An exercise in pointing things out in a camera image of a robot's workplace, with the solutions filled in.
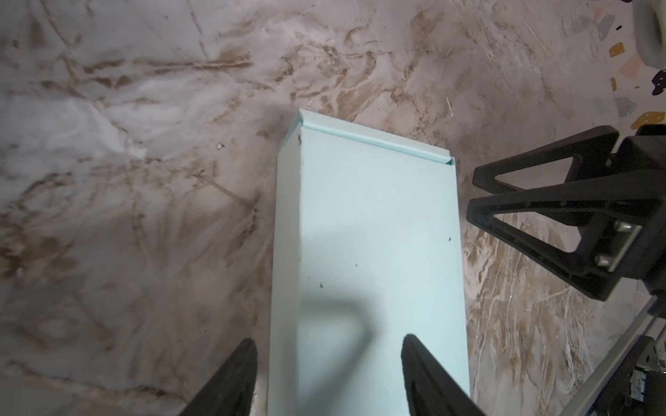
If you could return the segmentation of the mint paper box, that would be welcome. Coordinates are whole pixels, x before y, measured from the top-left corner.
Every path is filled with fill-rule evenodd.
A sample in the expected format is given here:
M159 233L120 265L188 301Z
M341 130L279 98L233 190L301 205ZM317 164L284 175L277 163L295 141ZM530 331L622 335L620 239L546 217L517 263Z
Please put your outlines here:
M268 414L407 414L410 334L468 392L449 151L300 110L277 162Z

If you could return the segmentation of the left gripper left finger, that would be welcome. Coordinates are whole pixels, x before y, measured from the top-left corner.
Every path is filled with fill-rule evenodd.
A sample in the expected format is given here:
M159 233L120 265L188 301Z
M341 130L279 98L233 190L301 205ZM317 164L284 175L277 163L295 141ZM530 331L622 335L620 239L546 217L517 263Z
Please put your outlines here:
M180 416L248 416L258 374L255 341L244 339Z

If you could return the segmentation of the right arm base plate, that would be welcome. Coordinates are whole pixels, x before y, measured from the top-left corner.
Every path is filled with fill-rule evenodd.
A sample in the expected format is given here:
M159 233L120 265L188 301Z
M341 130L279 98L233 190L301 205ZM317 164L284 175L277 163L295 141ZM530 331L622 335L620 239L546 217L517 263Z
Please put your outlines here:
M657 343L639 336L592 407L592 415L665 416L665 367Z

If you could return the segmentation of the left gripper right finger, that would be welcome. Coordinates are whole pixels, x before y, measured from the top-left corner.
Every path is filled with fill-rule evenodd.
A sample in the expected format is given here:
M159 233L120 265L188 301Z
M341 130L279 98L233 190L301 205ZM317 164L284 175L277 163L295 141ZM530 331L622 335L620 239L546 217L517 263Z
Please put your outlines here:
M484 415L415 335L403 339L401 359L411 416Z

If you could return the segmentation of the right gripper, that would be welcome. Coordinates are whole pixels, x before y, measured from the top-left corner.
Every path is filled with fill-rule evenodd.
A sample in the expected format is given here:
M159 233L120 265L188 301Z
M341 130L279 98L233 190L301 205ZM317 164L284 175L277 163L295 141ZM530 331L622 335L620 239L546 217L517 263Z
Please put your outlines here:
M622 279L664 299L665 127L644 125L614 150L618 138L600 126L477 167L473 185L498 195L470 200L468 222L591 299L608 300ZM564 184L497 180L569 158Z

